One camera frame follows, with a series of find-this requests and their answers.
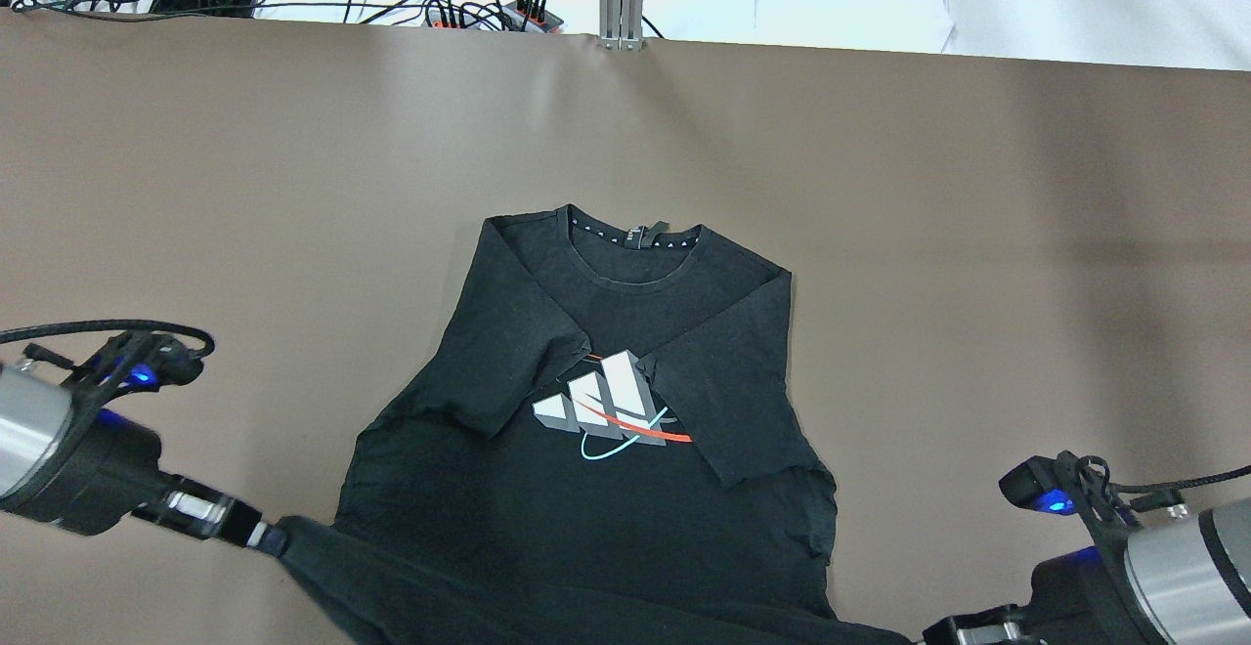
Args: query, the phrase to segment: neckline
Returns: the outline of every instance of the neckline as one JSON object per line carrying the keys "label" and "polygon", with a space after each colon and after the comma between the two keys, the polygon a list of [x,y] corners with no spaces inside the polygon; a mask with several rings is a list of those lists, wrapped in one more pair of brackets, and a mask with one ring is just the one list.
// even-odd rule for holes
{"label": "neckline", "polygon": [[[560,248],[568,254],[569,261],[573,262],[575,270],[580,271],[590,284],[599,285],[599,288],[615,290],[618,294],[653,294],[658,290],[668,289],[674,285],[682,276],[687,275],[696,262],[699,261],[702,254],[708,248],[712,240],[716,239],[714,231],[703,225],[692,226],[687,231],[677,231],[677,234],[666,234],[657,236],[657,245],[654,249],[674,249],[681,248],[682,241],[689,241],[689,252],[682,259],[682,262],[673,271],[667,275],[662,275],[657,280],[644,280],[644,281],[631,281],[631,280],[613,280],[608,279],[605,275],[600,275],[595,271],[594,266],[582,258],[578,249],[573,245],[573,231],[572,228],[578,228],[578,230],[590,231],[590,234],[599,235],[607,240],[619,240],[614,244],[620,244],[626,240],[626,231],[620,228],[608,225],[608,222],[600,221],[598,218],[588,216],[584,210],[578,209],[574,204],[564,205],[563,209],[557,210],[555,218],[557,235],[559,236]],[[639,249],[639,256],[647,256],[651,249]]]}

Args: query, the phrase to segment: folded sleeve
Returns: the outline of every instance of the folded sleeve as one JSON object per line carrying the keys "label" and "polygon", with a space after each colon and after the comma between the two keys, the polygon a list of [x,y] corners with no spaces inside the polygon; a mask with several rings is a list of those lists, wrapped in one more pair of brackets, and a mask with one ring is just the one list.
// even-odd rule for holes
{"label": "folded sleeve", "polygon": [[833,478],[801,431],[786,392],[791,274],[639,360],[722,485],[808,468]]}

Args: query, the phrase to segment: black t-shirt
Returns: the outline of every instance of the black t-shirt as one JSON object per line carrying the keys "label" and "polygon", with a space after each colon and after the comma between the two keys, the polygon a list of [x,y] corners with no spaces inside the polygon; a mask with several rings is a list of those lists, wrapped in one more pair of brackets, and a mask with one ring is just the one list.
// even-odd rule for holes
{"label": "black t-shirt", "polygon": [[646,244],[573,205],[484,222],[439,351],[357,441],[334,531],[289,525],[285,564],[358,640],[409,641],[358,634],[377,618],[344,604],[368,596],[317,555],[337,536],[484,604],[568,592],[575,615],[751,621],[737,642],[769,642],[754,620],[901,641],[826,600],[834,485],[786,396],[791,275],[707,226]]}

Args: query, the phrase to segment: silver cylinder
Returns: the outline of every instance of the silver cylinder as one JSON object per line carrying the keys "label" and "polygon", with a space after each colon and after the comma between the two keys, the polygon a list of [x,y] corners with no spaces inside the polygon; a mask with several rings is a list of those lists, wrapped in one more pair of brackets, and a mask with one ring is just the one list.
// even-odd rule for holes
{"label": "silver cylinder", "polygon": [[0,499],[21,489],[56,448],[70,425],[71,395],[0,365]]}
{"label": "silver cylinder", "polygon": [[[1215,549],[1231,558],[1242,588],[1248,574],[1242,568],[1251,566],[1243,559],[1251,536],[1248,511],[1251,499],[1213,511]],[[1251,642],[1251,619],[1212,561],[1198,518],[1135,532],[1125,570],[1138,606],[1171,645]]]}

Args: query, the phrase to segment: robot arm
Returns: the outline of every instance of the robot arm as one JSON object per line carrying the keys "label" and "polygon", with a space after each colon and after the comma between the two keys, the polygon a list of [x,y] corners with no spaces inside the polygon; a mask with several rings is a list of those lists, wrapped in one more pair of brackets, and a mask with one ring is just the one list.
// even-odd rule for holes
{"label": "robot arm", "polygon": [[[1118,486],[1107,462],[1062,452],[1032,458],[1000,480],[1013,505],[1077,515],[1095,545],[1033,570],[1032,600],[951,616],[926,645],[1237,645],[1251,642],[1251,499],[1191,516],[1181,489],[1251,472]],[[1122,494],[1141,494],[1126,502]],[[1165,509],[1167,525],[1136,512]]]}
{"label": "robot arm", "polygon": [[[219,490],[160,471],[160,436],[104,409],[129,392],[191,382],[213,351],[199,329],[151,320],[89,320],[0,332],[0,342],[120,329],[90,360],[30,345],[21,365],[0,364],[0,510],[96,535],[130,515],[196,539],[276,554],[283,535],[260,511]],[[189,350],[174,334],[198,338]],[[38,361],[69,376],[36,379]]]}
{"label": "robot arm", "polygon": [[[21,365],[0,364],[0,510],[81,535],[130,512],[191,538],[280,555],[286,536],[258,510],[160,471],[160,436],[104,409],[129,392],[194,381],[213,351],[209,334],[151,320],[89,320],[8,330],[0,345],[99,330],[121,334],[81,365],[35,345]],[[189,350],[176,334],[203,346]],[[28,374],[36,361],[69,376],[59,386],[44,382]],[[1118,486],[1103,459],[1028,459],[1000,480],[1005,498],[1042,512],[1077,512],[1093,545],[1037,565],[1028,605],[948,616],[926,629],[926,645],[1247,645],[1251,499],[1190,516],[1180,494],[1247,472]],[[1161,509],[1175,520],[1141,525],[1140,512]]]}

